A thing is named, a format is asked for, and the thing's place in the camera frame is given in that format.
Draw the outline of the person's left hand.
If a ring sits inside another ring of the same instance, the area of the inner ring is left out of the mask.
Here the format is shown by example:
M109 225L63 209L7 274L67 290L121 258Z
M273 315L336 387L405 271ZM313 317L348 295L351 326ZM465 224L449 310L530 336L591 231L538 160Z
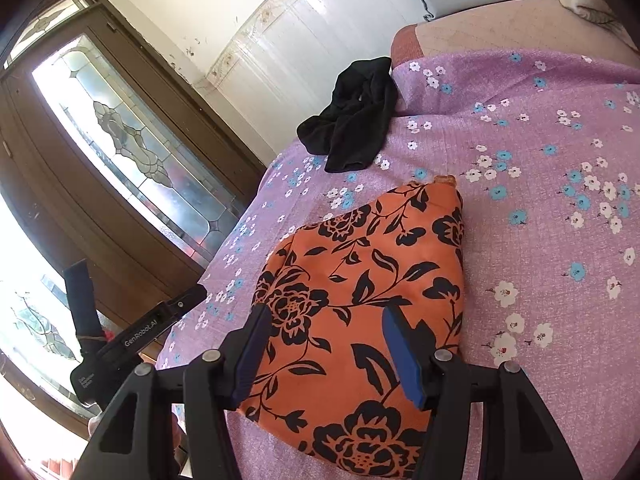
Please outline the person's left hand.
M118 455L131 453L134 449L134 416L136 416L136 400L129 399L122 404L117 414L111 417L105 425L103 439L100 441L100 450L103 453ZM181 448L182 430L175 415L171 415L171 437L171 465L176 474L181 474L186 463L186 456Z

